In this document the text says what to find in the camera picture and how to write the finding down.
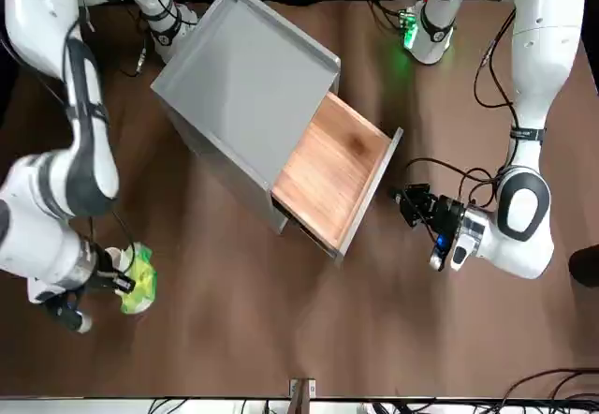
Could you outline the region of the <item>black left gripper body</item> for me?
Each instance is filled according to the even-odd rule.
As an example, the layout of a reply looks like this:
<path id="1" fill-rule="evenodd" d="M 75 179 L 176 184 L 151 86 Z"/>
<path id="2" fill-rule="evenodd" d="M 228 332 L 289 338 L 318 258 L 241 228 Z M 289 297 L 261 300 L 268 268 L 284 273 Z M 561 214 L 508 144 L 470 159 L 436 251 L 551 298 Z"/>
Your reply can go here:
<path id="1" fill-rule="evenodd" d="M 431 207 L 428 225 L 437 234 L 438 246 L 451 246 L 460 228 L 465 205 L 447 196 L 440 196 Z"/>

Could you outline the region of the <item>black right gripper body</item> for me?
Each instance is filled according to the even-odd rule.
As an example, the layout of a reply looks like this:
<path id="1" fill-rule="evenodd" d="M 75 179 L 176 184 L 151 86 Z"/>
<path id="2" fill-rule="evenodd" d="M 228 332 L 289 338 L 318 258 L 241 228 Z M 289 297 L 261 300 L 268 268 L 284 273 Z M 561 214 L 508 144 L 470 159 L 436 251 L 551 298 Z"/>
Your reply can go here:
<path id="1" fill-rule="evenodd" d="M 92 289 L 114 290 L 113 278 L 115 269 L 111 255 L 98 244 L 91 244 L 92 257 L 95 259 L 92 275 L 88 279 L 88 287 Z"/>

